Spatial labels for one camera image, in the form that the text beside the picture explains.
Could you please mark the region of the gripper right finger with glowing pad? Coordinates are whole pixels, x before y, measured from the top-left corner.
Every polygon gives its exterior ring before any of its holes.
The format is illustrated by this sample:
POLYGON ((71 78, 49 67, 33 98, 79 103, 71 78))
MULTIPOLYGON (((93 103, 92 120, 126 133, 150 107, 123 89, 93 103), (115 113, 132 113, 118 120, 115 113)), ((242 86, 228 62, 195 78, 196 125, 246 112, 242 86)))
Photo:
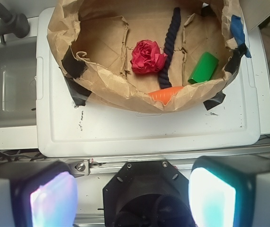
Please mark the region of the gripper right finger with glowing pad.
POLYGON ((189 205, 199 227, 270 227, 270 155, 197 158, 189 205))

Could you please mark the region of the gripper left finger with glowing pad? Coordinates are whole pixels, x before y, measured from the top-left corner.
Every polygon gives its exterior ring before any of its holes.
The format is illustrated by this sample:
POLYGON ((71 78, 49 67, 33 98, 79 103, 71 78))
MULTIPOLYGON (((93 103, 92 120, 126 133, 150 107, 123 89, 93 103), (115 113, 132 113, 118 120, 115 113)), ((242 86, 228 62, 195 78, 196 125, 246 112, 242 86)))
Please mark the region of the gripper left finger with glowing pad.
POLYGON ((62 161, 0 161, 0 227, 71 227, 77 182, 62 161))

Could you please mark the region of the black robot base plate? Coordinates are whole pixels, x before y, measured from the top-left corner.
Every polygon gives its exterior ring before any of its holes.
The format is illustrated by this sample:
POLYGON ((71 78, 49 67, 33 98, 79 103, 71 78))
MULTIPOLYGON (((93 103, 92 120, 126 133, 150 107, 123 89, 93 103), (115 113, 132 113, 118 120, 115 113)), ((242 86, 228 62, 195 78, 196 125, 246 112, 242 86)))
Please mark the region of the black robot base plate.
POLYGON ((194 227, 189 180, 167 160, 127 162, 104 186, 107 227, 194 227))

